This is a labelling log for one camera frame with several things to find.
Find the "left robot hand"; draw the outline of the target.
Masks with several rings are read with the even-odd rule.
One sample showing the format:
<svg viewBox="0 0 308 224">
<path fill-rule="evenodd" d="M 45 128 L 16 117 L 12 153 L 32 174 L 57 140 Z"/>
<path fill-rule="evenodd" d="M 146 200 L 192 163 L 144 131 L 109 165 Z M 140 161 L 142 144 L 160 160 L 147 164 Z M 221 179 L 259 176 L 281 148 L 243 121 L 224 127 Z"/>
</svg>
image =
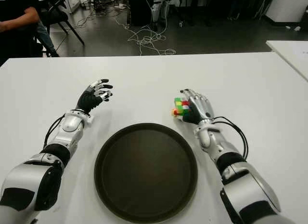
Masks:
<svg viewBox="0 0 308 224">
<path fill-rule="evenodd" d="M 113 95 L 112 85 L 108 84 L 108 79 L 99 79 L 90 84 L 78 99 L 76 109 L 89 114 L 91 110 L 102 102 L 108 102 Z"/>
</svg>

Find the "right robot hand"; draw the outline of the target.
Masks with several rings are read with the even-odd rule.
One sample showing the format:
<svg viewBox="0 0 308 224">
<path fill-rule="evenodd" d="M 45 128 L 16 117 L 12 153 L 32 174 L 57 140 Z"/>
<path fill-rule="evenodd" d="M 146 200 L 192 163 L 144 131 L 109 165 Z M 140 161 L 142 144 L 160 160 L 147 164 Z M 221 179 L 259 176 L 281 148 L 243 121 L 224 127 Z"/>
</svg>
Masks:
<svg viewBox="0 0 308 224">
<path fill-rule="evenodd" d="M 189 112 L 183 114 L 182 120 L 187 123 L 200 124 L 213 123 L 214 111 L 210 101 L 202 94 L 199 94 L 192 89 L 180 90 L 180 93 L 185 95 L 189 102 Z"/>
</svg>

